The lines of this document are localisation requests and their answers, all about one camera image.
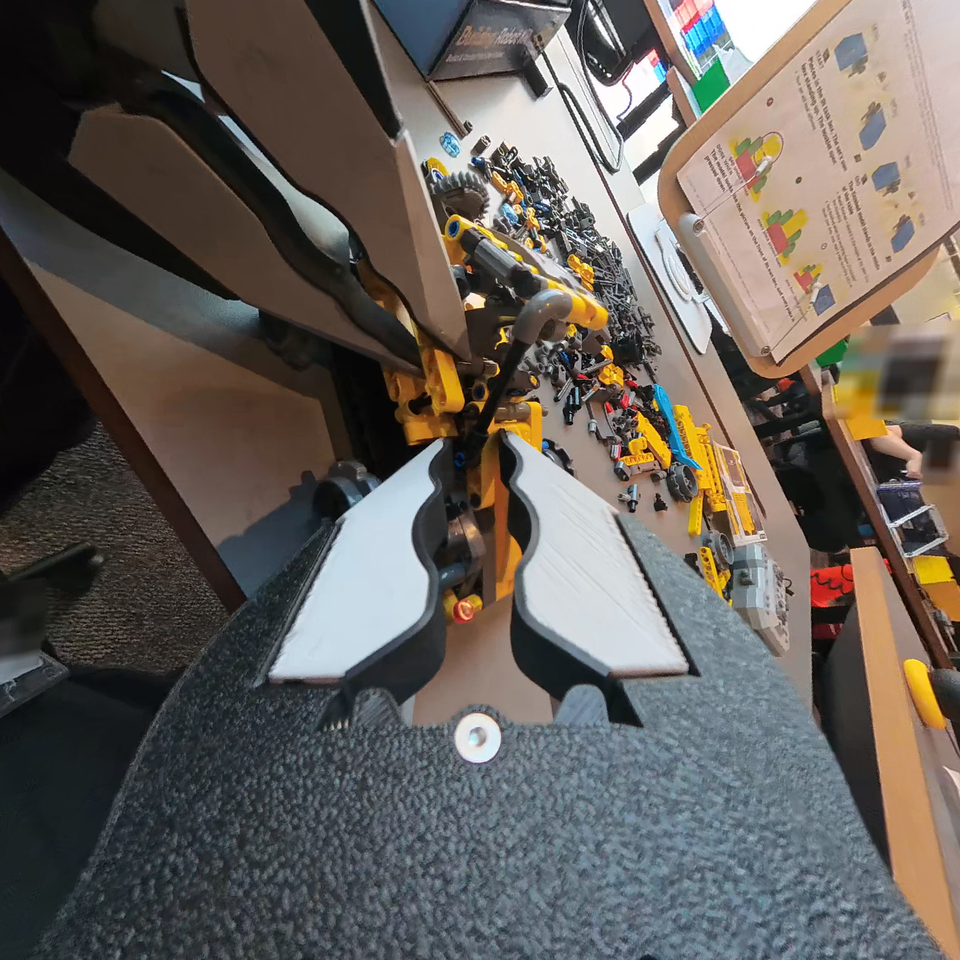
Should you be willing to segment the wooden side desk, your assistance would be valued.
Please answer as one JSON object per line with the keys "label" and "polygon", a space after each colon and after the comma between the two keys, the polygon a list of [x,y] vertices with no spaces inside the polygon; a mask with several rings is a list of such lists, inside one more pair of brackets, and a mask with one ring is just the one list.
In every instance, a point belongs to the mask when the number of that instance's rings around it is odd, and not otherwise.
{"label": "wooden side desk", "polygon": [[859,439],[818,373],[822,419],[873,530],[852,547],[854,603],[827,657],[829,741],[870,838],[942,954],[958,958],[958,742],[921,722],[903,663],[952,667],[945,642],[877,498]]}

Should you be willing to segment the yellow handled tool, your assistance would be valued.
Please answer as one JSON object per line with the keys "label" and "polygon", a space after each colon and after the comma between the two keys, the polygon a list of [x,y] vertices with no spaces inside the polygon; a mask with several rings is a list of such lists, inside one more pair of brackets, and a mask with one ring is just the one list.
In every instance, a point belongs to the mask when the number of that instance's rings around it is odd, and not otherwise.
{"label": "yellow handled tool", "polygon": [[917,658],[902,664],[906,687],[923,726],[935,731],[959,729],[959,671],[932,668]]}

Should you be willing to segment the yellow toy block vehicle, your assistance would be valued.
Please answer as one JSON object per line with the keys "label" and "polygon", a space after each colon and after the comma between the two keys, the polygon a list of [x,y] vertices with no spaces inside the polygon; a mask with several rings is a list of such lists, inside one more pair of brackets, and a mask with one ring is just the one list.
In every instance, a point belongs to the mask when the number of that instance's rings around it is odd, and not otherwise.
{"label": "yellow toy block vehicle", "polygon": [[449,534],[438,561],[448,621],[468,623],[510,594],[520,547],[498,507],[493,437],[512,433],[553,452],[545,440],[543,403],[534,395],[544,370],[526,355],[569,321],[602,330],[607,311],[563,266],[548,265],[489,225],[498,196],[471,171],[450,173],[436,158],[423,164],[441,238],[461,295],[470,359],[456,361],[418,327],[423,371],[384,370],[386,390],[406,443],[419,448],[459,437],[462,474],[448,509]]}

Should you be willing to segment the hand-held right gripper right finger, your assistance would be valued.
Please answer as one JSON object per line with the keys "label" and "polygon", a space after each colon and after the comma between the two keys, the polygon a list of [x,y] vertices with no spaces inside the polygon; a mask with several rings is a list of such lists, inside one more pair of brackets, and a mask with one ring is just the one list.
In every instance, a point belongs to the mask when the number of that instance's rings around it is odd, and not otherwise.
{"label": "hand-held right gripper right finger", "polygon": [[690,662],[617,509],[508,433],[501,438],[513,578],[514,657],[535,681],[686,675]]}

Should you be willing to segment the grey desk with wooden edge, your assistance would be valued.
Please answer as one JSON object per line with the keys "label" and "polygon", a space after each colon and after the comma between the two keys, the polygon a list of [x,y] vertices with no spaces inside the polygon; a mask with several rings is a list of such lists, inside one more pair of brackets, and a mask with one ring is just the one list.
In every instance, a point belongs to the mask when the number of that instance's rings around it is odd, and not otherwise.
{"label": "grey desk with wooden edge", "polygon": [[[52,137],[38,79],[19,71],[32,48],[27,17],[41,2],[2,2],[2,148],[29,147],[28,135]],[[630,176],[610,186],[594,168],[559,94],[536,103],[519,80],[454,81],[455,107],[483,133],[506,138],[525,157],[542,152],[597,215],[623,254],[643,308],[654,320],[662,354],[657,377],[697,424],[712,425],[721,444],[741,455],[759,496],[768,550],[792,579],[790,646],[778,664],[812,708],[810,554],[794,514],[710,347],[699,355],[644,270],[625,210],[642,201]],[[254,308],[209,291],[114,246],[66,218],[2,172],[2,229],[27,271],[24,292],[49,302],[44,331],[63,340],[71,375],[82,374],[85,398],[166,521],[221,599],[234,611],[312,536],[308,493],[334,459],[360,459],[334,389],[367,359],[347,351],[331,369],[294,369],[256,331]],[[447,641],[436,678],[403,708],[416,724],[445,721],[468,705],[488,704],[514,721],[551,718],[545,691],[516,666],[510,646],[510,602],[498,601]]]}

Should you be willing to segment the yellow sticker sheet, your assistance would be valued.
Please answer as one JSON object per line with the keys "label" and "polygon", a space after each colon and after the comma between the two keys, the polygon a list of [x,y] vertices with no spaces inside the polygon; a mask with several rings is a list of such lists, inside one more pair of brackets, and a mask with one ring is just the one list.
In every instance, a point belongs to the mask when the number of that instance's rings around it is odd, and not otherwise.
{"label": "yellow sticker sheet", "polygon": [[757,502],[738,450],[711,442],[726,506],[726,524],[735,547],[765,544],[767,534]]}

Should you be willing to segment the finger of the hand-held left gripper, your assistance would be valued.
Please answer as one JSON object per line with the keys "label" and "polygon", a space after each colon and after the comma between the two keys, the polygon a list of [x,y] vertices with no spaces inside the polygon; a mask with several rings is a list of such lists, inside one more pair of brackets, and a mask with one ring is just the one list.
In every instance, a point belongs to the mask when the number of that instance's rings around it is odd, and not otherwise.
{"label": "finger of the hand-held left gripper", "polygon": [[228,294],[263,314],[399,370],[419,370],[414,336],[344,263],[314,246],[241,149],[268,202],[247,201],[162,119],[109,105],[81,115],[71,165]]}
{"label": "finger of the hand-held left gripper", "polygon": [[359,240],[417,325],[470,354],[462,298],[367,2],[187,1],[198,77]]}

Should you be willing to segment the orange fabric item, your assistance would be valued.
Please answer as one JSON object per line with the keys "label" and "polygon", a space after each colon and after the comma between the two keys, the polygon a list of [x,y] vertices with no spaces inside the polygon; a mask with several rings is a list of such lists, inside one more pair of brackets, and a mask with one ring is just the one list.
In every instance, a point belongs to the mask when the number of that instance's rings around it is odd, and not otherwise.
{"label": "orange fabric item", "polygon": [[812,568],[809,572],[811,639],[835,640],[855,603],[855,577],[850,562]]}

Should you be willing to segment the long brown rod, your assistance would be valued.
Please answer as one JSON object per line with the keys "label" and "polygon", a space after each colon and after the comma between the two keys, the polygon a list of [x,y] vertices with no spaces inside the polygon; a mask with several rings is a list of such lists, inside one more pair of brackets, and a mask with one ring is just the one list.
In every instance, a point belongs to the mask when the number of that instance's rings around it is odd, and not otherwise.
{"label": "long brown rod", "polygon": [[440,88],[438,87],[438,84],[432,80],[426,79],[424,81],[424,86],[444,117],[447,119],[450,130],[455,133],[458,138],[465,138],[470,132],[469,127],[468,125],[465,125],[464,121],[461,120],[456,110],[444,97]]}

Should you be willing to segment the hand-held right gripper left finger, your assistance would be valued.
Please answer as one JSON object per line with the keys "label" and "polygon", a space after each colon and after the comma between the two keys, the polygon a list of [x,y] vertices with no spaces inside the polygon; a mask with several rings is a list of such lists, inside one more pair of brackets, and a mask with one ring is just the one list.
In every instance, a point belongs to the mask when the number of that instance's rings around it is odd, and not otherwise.
{"label": "hand-held right gripper left finger", "polygon": [[447,541],[447,442],[348,509],[294,602],[267,678],[423,687],[446,655],[436,556]]}

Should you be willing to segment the blue cardboard box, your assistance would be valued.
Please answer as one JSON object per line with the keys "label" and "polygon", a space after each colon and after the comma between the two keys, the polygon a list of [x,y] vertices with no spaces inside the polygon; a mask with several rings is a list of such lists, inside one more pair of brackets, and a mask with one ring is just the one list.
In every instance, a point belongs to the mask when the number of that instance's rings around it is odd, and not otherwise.
{"label": "blue cardboard box", "polygon": [[420,75],[432,81],[516,75],[543,53],[570,1],[374,1]]}

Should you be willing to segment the grey battery hub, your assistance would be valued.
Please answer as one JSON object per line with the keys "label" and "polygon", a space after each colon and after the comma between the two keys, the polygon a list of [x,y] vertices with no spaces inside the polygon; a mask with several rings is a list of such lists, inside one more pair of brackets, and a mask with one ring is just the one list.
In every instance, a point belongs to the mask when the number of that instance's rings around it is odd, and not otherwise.
{"label": "grey battery hub", "polygon": [[789,651],[786,577],[764,544],[734,549],[730,604],[773,656],[782,657]]}

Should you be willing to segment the blue curved piece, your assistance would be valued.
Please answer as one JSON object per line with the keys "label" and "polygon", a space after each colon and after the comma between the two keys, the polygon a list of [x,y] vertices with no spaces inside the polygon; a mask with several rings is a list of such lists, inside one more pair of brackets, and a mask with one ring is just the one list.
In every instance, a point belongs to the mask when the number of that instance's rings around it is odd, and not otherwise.
{"label": "blue curved piece", "polygon": [[652,403],[657,414],[663,419],[666,427],[666,442],[673,455],[673,460],[694,472],[702,470],[701,464],[689,453],[679,430],[674,415],[673,405],[666,390],[658,383],[652,386]]}

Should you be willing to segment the group of yellow beams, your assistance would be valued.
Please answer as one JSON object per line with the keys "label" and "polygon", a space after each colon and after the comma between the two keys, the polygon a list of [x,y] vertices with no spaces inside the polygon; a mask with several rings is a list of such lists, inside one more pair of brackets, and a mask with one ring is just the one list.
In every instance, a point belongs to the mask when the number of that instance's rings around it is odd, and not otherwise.
{"label": "group of yellow beams", "polygon": [[685,515],[686,562],[733,605],[736,551],[765,538],[738,451],[715,439],[712,426],[697,423],[658,384],[627,380],[605,409],[614,431],[615,475],[627,483],[647,474],[654,510],[675,506]]}

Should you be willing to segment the pile of small dark pieces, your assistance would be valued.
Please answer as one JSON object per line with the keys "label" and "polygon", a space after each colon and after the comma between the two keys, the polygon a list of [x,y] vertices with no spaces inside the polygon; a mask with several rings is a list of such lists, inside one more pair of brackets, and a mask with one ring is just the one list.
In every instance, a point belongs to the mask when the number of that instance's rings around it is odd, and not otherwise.
{"label": "pile of small dark pieces", "polygon": [[668,425],[655,394],[662,350],[621,248],[600,231],[594,211],[571,193],[550,156],[526,162],[507,143],[486,155],[489,146],[483,137],[469,160],[470,173],[498,198],[489,226],[548,265],[564,267],[606,310],[601,330],[570,320],[566,333],[548,334],[549,346],[534,352],[543,372],[558,376],[555,401],[563,403],[566,419],[577,409],[574,397],[581,406],[601,405],[623,454],[635,440],[651,455],[657,447],[668,452]]}

